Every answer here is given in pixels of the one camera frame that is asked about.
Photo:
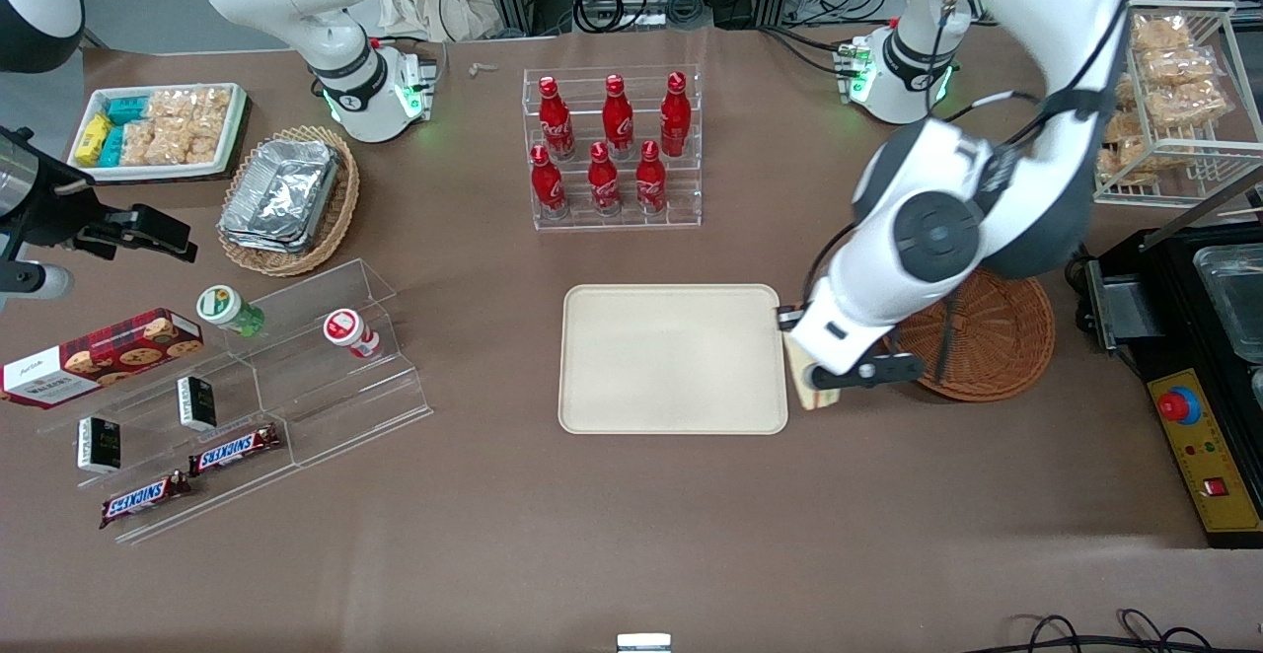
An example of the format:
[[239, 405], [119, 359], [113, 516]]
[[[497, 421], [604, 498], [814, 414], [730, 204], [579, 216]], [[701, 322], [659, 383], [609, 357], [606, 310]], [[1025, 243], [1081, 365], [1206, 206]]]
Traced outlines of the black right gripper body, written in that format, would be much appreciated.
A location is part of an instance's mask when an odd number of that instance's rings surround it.
[[87, 176], [33, 148], [27, 128], [1, 136], [3, 260], [16, 261], [27, 243], [110, 260], [109, 246], [81, 237], [107, 213]]

